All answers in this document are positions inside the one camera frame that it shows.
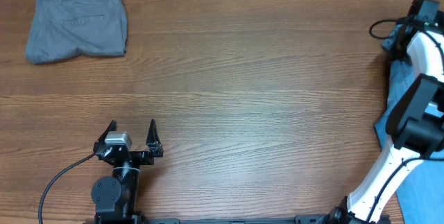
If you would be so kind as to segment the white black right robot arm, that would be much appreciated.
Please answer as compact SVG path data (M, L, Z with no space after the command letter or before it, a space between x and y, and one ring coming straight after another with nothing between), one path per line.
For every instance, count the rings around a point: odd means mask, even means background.
M406 17L381 36L383 49L413 69L413 83L386 120L386 143L364 181L332 211L310 223L388 223L382 210L404 179L443 150L443 11L413 0Z

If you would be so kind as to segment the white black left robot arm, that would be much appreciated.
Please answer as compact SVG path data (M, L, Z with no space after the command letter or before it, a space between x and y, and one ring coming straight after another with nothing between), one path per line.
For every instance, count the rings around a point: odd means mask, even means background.
M146 145L146 150L132 151L130 135L119 132L115 120L94 143L95 155L113 166L112 175L98 179L92 187L95 223L146 222L144 214L135 211L135 205L140 167L153 165L154 159L164 153L155 120L150 122Z

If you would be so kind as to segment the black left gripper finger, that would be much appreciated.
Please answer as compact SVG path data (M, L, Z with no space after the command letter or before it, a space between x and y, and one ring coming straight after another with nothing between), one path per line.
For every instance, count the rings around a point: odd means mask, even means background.
M154 119L151 119L150 122L146 138L146 145L151 157L163 157L164 149L158 136L156 122Z
M113 132L117 130L117 122L115 120L111 120L108 127L105 129L105 131L102 133L102 135L97 139L97 141L94 143L93 149L98 150L99 146L101 144L105 143L105 138L107 137L109 132Z

